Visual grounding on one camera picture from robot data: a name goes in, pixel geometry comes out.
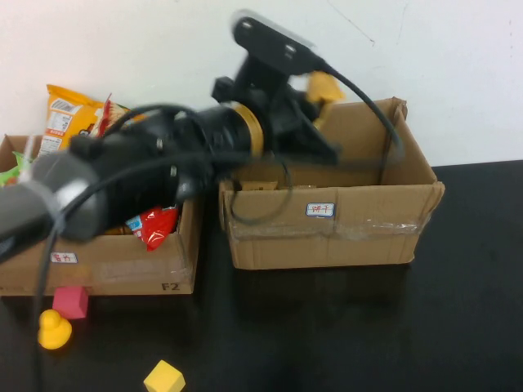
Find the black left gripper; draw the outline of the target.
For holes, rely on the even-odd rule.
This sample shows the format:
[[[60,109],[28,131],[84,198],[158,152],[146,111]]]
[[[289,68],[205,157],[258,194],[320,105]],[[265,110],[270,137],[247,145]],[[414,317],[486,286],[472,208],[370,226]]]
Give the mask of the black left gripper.
[[[306,91],[289,84],[281,93],[266,113],[265,151],[280,152],[300,163],[338,163],[338,151],[312,124],[320,116],[320,107],[307,99]]]

